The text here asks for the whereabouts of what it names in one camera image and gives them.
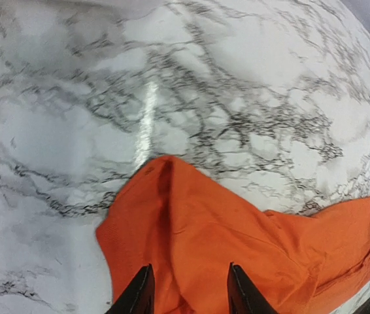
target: marble pattern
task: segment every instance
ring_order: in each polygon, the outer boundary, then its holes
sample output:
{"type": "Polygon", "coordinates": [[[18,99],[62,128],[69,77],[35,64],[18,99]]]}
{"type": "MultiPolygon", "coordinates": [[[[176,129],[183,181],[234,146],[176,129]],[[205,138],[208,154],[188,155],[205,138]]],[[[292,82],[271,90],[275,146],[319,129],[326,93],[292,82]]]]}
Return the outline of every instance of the marble pattern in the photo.
{"type": "Polygon", "coordinates": [[[0,313],[109,308],[94,230],[155,156],[262,210],[370,196],[370,35],[339,0],[153,8],[0,1],[0,313]]]}

